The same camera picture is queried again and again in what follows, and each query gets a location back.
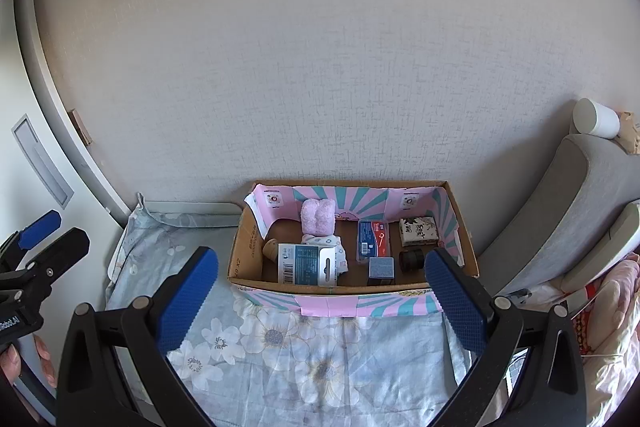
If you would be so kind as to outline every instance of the pink fluffy object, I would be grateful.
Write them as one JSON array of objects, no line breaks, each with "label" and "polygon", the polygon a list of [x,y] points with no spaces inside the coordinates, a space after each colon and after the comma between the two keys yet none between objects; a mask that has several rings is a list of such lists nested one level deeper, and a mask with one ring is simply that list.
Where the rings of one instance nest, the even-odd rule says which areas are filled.
[{"label": "pink fluffy object", "polygon": [[305,200],[300,210],[302,233],[324,237],[335,232],[334,200]]}]

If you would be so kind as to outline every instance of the brown round object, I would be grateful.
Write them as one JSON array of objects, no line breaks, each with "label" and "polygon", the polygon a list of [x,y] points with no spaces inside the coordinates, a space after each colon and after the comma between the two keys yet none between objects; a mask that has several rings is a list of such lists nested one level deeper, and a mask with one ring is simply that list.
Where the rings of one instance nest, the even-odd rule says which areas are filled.
[{"label": "brown round object", "polygon": [[274,263],[277,263],[278,245],[279,245],[279,242],[277,239],[268,240],[262,247],[262,255],[265,256],[267,259],[270,259]]}]

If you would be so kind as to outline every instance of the white cylinder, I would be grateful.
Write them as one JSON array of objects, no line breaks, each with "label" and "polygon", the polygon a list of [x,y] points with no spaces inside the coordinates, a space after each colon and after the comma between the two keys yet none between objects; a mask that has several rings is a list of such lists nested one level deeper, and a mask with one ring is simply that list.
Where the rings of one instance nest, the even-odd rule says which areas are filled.
[{"label": "white cylinder", "polygon": [[620,119],[613,109],[581,98],[574,107],[574,124],[578,132],[612,139],[620,130]]}]

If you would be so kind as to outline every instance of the wall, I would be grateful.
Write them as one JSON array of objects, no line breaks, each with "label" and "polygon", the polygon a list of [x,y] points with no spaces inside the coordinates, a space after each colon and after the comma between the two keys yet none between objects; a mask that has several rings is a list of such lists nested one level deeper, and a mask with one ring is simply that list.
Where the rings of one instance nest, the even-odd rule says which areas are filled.
[{"label": "wall", "polygon": [[449,179],[482,250],[575,100],[640,110],[640,0],[36,0],[125,200],[266,176]]}]

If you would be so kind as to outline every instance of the gray cushion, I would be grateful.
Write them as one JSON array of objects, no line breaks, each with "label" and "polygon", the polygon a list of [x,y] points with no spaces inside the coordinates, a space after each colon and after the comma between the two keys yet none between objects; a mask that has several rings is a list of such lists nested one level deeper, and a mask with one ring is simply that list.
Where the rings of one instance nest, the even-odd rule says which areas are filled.
[{"label": "gray cushion", "polygon": [[479,256],[480,281],[496,295],[566,273],[638,198],[640,156],[610,140],[566,136],[529,200]]}]

